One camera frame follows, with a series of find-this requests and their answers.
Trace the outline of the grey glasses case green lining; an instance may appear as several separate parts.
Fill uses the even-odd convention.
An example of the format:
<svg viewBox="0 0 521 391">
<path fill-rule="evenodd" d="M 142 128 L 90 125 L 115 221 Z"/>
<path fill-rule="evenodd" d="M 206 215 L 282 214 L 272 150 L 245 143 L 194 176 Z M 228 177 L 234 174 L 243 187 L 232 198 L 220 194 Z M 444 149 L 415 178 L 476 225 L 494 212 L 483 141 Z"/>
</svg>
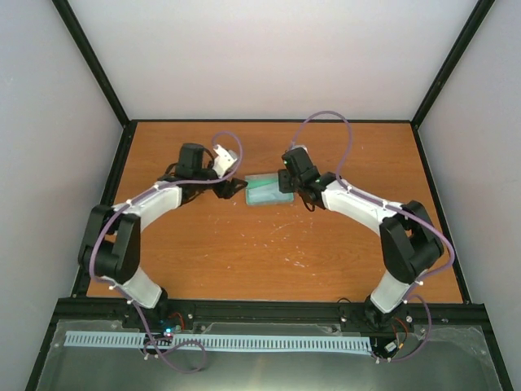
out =
<svg viewBox="0 0 521 391">
<path fill-rule="evenodd" d="M 247 182 L 245 200 L 248 206 L 289 204 L 294 201 L 292 193 L 279 190 L 276 173 L 247 175 L 244 180 Z"/>
</svg>

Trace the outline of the light blue cleaning cloth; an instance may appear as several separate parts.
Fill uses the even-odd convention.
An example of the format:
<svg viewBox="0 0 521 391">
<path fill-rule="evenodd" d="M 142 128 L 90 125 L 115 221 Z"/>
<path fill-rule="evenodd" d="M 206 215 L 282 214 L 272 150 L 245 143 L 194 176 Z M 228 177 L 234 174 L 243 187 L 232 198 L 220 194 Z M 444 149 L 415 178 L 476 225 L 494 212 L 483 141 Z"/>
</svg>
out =
<svg viewBox="0 0 521 391">
<path fill-rule="evenodd" d="M 293 201 L 294 196 L 274 187 L 256 187 L 247 191 L 246 200 L 249 205 L 285 204 Z"/>
</svg>

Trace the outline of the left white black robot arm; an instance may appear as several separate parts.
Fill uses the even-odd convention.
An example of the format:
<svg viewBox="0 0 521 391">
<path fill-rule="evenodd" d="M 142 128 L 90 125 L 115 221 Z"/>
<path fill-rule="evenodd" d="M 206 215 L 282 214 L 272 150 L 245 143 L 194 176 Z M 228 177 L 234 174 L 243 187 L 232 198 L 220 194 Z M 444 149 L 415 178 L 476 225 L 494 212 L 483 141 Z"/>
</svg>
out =
<svg viewBox="0 0 521 391">
<path fill-rule="evenodd" d="M 182 145 L 176 162 L 167 167 L 143 193 L 113 206 L 99 204 L 90 212 L 78 253 L 79 263 L 94 281 L 120 292 L 141 307 L 150 327 L 168 322 L 164 288 L 140 266 L 141 234 L 160 217 L 211 189 L 229 199 L 247 183 L 234 177 L 243 154 L 216 143 L 208 149 L 198 143 Z"/>
</svg>

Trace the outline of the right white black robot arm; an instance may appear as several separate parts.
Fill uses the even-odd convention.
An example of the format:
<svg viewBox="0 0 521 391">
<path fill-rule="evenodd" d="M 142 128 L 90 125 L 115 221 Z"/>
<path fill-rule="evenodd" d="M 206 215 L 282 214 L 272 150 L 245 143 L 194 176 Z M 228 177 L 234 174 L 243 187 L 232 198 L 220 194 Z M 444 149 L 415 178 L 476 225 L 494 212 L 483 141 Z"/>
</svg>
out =
<svg viewBox="0 0 521 391">
<path fill-rule="evenodd" d="M 414 200 L 407 204 L 384 200 L 332 172 L 320 174 L 304 147 L 286 151 L 282 162 L 281 192 L 298 194 L 311 212 L 320 208 L 339 213 L 379 237 L 384 272 L 365 299 L 363 318 L 374 330 L 386 327 L 409 290 L 444 254 L 426 209 Z"/>
</svg>

